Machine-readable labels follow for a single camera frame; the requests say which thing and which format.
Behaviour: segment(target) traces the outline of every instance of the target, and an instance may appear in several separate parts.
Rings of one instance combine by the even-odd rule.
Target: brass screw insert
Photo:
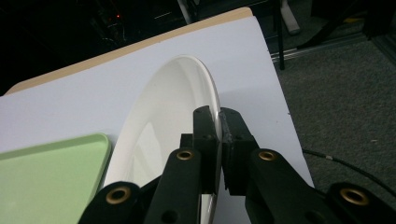
[[[259,157],[264,161],[274,161],[276,159],[276,154],[270,151],[262,151],[259,153]]]
[[[192,152],[189,150],[184,150],[177,153],[177,158],[182,161],[190,160],[193,156],[194,154],[192,154]]]
[[[106,196],[106,201],[110,204],[123,203],[131,196],[131,190],[128,187],[121,186],[112,189]]]
[[[357,189],[341,189],[341,196],[347,200],[349,203],[354,203],[356,205],[367,205],[369,204],[369,199],[367,196]]]

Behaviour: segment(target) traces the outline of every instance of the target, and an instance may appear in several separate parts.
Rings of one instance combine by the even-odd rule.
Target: white plate
[[[192,112],[203,105],[209,105],[221,140],[219,97],[212,76],[193,56],[171,59],[153,76],[128,115],[104,186],[129,181],[143,187],[161,175],[169,154],[179,147],[181,134],[192,133]],[[201,223],[210,222],[214,204],[215,195],[203,195]]]

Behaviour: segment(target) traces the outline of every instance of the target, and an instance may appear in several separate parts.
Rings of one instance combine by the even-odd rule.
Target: green tray
[[[0,154],[0,223],[78,223],[110,150],[95,133]]]

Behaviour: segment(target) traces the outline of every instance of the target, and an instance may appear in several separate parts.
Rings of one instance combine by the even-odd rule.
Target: gray carpet
[[[310,17],[311,0],[289,5],[302,28],[284,30],[285,49],[303,44],[327,21]],[[261,19],[262,27],[271,24]],[[329,38],[361,31],[339,26]],[[276,44],[268,41],[270,52]],[[362,41],[287,60],[276,71],[303,149],[334,156],[373,175],[396,191],[396,65],[373,43]],[[317,189],[360,185],[396,209],[396,199],[368,177],[335,161],[304,154]]]

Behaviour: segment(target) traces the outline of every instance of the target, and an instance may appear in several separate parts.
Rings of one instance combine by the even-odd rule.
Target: white table surface
[[[239,111],[260,147],[281,153],[313,186],[256,18],[164,40],[72,76],[0,97],[0,152],[89,133],[113,145],[134,101],[170,58],[190,54],[214,78],[220,105]],[[214,223],[249,223],[243,197],[221,182]]]

